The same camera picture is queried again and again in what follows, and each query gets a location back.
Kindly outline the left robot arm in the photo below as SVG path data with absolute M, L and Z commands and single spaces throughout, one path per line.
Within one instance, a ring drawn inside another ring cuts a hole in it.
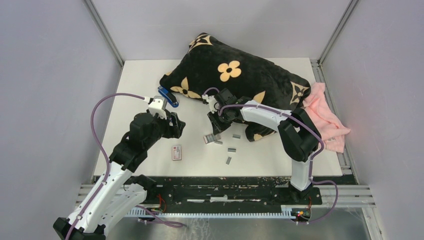
M 156 200 L 155 182 L 144 175 L 136 177 L 119 197 L 116 194 L 158 140 L 181 137 L 186 123 L 175 112 L 165 113 L 165 118 L 149 112 L 134 116 L 129 131 L 114 147 L 106 170 L 86 198 L 68 217 L 54 222 L 53 229 L 62 240 L 104 240 L 136 205 Z

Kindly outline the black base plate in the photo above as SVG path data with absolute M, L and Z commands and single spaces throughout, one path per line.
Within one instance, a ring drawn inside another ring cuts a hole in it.
M 276 214 L 285 208 L 350 207 L 368 190 L 334 177 L 301 196 L 289 187 L 288 177 L 180 177 L 153 176 L 145 208 L 158 207 L 166 214 Z

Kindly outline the pink cloth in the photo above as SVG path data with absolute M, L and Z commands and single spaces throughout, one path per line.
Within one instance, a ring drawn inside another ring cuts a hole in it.
M 345 127 L 339 118 L 331 111 L 325 97 L 326 85 L 316 82 L 311 86 L 311 92 L 303 100 L 303 107 L 321 135 L 325 149 L 343 153 L 345 136 L 351 130 Z

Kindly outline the black pillow with beige flowers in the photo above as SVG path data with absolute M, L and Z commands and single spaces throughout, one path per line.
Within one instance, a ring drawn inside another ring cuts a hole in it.
M 180 64 L 165 74 L 159 85 L 198 101 L 203 93 L 213 96 L 228 89 L 238 99 L 247 97 L 281 110 L 302 107 L 311 93 L 306 79 L 205 32 L 189 44 Z

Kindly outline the closed red white staple box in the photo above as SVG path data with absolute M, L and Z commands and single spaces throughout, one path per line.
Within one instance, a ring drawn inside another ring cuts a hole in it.
M 181 161 L 182 160 L 182 146 L 181 145 L 174 145 L 172 147 L 171 152 L 171 159 L 172 161 Z

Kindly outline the blue stapler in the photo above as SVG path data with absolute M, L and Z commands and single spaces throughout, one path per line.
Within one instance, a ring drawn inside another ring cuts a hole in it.
M 170 92 L 168 91 L 166 88 L 159 86 L 157 88 L 158 93 L 164 97 L 167 102 L 173 107 L 173 108 L 177 108 L 179 106 L 179 102 L 177 100 L 177 98 Z

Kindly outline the box of staples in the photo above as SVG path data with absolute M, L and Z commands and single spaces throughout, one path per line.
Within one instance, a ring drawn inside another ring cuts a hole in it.
M 221 136 L 219 134 L 207 134 L 203 136 L 203 140 L 205 144 L 219 142 L 221 140 Z

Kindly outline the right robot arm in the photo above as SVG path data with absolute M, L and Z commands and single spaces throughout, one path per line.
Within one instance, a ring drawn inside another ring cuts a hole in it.
M 234 121 L 255 123 L 278 133 L 284 151 L 292 159 L 289 199 L 302 204 L 309 198 L 309 190 L 314 185 L 313 159 L 325 146 L 304 109 L 277 109 L 249 97 L 237 98 L 227 88 L 215 95 L 205 91 L 201 97 L 209 106 L 207 116 L 215 135 L 228 129 Z

